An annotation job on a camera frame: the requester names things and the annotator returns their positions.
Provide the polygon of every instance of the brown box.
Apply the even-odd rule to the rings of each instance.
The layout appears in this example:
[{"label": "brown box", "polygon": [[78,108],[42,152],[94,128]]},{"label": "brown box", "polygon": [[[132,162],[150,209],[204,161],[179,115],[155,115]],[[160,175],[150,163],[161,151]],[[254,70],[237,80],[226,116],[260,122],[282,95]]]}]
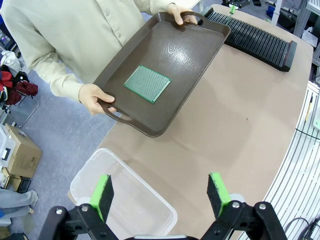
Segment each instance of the brown box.
[{"label": "brown box", "polygon": [[0,239],[5,239],[11,235],[9,229],[6,226],[0,227]]},{"label": "brown box", "polygon": [[2,167],[2,173],[5,177],[9,178],[6,180],[4,188],[7,189],[8,185],[11,185],[14,191],[18,191],[22,178],[18,175],[10,174],[5,167]]},{"label": "brown box", "polygon": [[42,150],[17,127],[8,124],[5,127],[15,141],[15,148],[6,167],[8,172],[12,175],[32,178],[42,156]]}]

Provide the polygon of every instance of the person's hand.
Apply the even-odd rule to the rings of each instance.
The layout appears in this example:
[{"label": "person's hand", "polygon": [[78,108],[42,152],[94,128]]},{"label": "person's hand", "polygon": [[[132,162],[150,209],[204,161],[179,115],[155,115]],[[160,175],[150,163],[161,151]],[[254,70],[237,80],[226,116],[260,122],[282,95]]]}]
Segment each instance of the person's hand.
[{"label": "person's hand", "polygon": [[[98,103],[98,99],[107,103],[113,103],[115,98],[106,94],[95,84],[84,84],[79,91],[79,101],[89,110],[92,115],[104,114],[102,106]],[[114,107],[109,107],[110,112],[115,112]]]},{"label": "person's hand", "polygon": [[193,15],[187,15],[187,16],[184,16],[183,19],[181,18],[181,15],[180,15],[181,13],[192,12],[191,9],[185,8],[183,6],[175,5],[174,3],[170,3],[166,8],[166,11],[169,14],[172,14],[174,16],[176,23],[179,25],[182,25],[184,22],[198,24],[196,17]]}]

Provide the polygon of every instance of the plastic bin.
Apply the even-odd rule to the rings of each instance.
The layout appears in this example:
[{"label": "plastic bin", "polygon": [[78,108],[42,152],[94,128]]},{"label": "plastic bin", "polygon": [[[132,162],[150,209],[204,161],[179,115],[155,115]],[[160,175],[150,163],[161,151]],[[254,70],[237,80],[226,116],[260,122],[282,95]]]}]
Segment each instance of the plastic bin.
[{"label": "plastic bin", "polygon": [[5,126],[0,124],[0,166],[7,167],[16,146]]},{"label": "plastic bin", "polygon": [[178,220],[176,210],[109,149],[98,149],[72,180],[74,199],[88,201],[106,174],[111,175],[114,190],[106,223],[119,239],[169,233]]}]

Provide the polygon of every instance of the gray floor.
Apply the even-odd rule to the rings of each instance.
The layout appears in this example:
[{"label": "gray floor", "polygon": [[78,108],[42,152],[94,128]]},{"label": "gray floor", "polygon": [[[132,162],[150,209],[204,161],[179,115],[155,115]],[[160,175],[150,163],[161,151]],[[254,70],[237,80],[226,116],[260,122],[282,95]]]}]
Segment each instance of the gray floor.
[{"label": "gray floor", "polygon": [[[204,0],[205,7],[214,3],[220,4],[221,0]],[[299,5],[299,0],[295,0],[295,5]],[[242,11],[265,19],[267,8],[264,3],[262,7],[251,3]],[[39,201],[33,214],[36,228],[27,235],[30,240],[36,240],[51,207],[73,207],[67,197],[70,183],[115,122],[105,115],[91,116],[81,104],[53,96],[49,86],[34,71],[30,72],[29,79],[39,86],[36,98],[40,107],[22,130],[43,150],[30,185],[30,189],[38,192]],[[30,99],[28,101],[24,103],[25,109],[34,104]],[[25,113],[15,113],[15,116],[23,119]],[[14,219],[10,230],[12,233],[23,232],[22,221]]]}]

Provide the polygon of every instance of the brown tray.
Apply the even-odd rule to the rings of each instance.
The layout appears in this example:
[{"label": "brown tray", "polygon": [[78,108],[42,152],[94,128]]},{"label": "brown tray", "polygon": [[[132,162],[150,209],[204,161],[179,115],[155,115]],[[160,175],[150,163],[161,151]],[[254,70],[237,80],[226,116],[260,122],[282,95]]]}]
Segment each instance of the brown tray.
[{"label": "brown tray", "polygon": [[[181,15],[200,18],[201,26],[193,23],[178,26],[166,12],[154,15],[94,82],[115,97],[112,104],[98,101],[105,113],[149,137],[158,137],[166,131],[231,31],[228,26],[208,21],[195,12]],[[139,65],[171,79],[155,103],[124,87]],[[110,106],[127,117],[111,113]]]}]

